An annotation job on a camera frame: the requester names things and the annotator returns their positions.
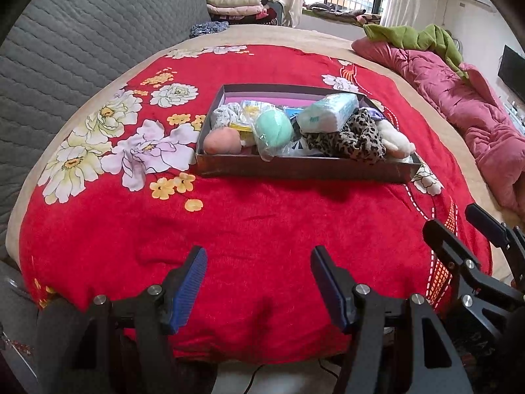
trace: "leopard print fabric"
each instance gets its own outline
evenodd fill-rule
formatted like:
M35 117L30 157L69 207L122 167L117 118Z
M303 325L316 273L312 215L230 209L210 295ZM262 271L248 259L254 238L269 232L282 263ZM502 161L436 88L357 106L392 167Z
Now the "leopard print fabric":
M343 157L368 164L384 159L387 150L374 120L365 108L358 109L340 132L305 133L310 148L320 150L328 157Z

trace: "cardboard box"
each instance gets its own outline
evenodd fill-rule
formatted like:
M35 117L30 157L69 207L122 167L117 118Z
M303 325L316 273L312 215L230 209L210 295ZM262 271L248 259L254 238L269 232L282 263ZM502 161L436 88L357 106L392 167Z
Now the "cardboard box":
M258 154L208 155L203 142L211 130L211 113L224 103L246 99L269 102L275 105L306 106L334 93L334 89L288 84L226 84L217 93L197 143L197 172L201 176L258 176L285 179L353 179L376 180L389 183L408 183L421 166L417 155L413 163L379 161L369 165L350 159L329 157L274 157L266 162ZM377 108L365 95L366 106Z

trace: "peach colored round object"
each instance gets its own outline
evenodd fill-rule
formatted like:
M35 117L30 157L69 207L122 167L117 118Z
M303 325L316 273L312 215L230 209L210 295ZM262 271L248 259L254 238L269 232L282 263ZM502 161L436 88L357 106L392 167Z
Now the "peach colored round object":
M212 130L204 138L206 154L240 154L241 135L231 127L220 127Z

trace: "pink blanket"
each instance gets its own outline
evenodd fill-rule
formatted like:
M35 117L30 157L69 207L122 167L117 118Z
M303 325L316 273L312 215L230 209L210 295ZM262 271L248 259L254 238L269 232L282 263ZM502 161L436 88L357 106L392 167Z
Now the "pink blanket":
M400 74L455 126L500 205L525 218L525 138L476 67L460 66L468 71L469 86L432 52L397 49L368 38L354 41L352 48Z

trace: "black television screen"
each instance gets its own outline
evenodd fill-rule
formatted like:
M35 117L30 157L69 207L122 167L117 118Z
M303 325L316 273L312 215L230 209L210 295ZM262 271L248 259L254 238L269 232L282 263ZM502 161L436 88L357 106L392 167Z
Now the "black television screen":
M521 101L525 102L525 57L505 46L498 76Z

